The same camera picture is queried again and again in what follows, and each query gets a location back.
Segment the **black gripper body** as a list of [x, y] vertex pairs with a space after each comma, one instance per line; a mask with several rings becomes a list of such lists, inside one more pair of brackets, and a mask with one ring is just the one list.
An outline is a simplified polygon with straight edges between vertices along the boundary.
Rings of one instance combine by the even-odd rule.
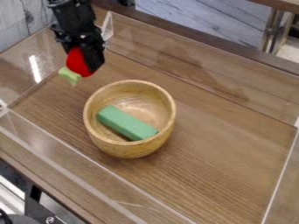
[[75, 46], [80, 45], [86, 37], [102, 38], [102, 30], [95, 25], [96, 14], [91, 0], [48, 0], [56, 22], [51, 26], [55, 38], [71, 36]]

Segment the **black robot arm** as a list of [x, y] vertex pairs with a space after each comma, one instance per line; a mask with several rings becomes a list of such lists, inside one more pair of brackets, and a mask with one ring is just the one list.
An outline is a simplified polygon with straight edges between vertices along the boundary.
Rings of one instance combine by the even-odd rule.
[[56, 17], [51, 30], [68, 55], [67, 67], [82, 76], [91, 76], [106, 63], [106, 41], [95, 25], [91, 0], [47, 1]]

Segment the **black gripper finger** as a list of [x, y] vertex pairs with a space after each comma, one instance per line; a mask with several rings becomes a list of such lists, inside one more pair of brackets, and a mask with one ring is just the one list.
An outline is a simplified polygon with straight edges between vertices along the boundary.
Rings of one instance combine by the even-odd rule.
[[72, 47], [76, 45], [71, 36], [59, 37], [58, 41], [60, 42], [66, 53], [70, 53]]
[[86, 37], [80, 44], [80, 50], [83, 51], [83, 58], [88, 67], [88, 70], [94, 73], [106, 63], [105, 56], [105, 41], [102, 38]]

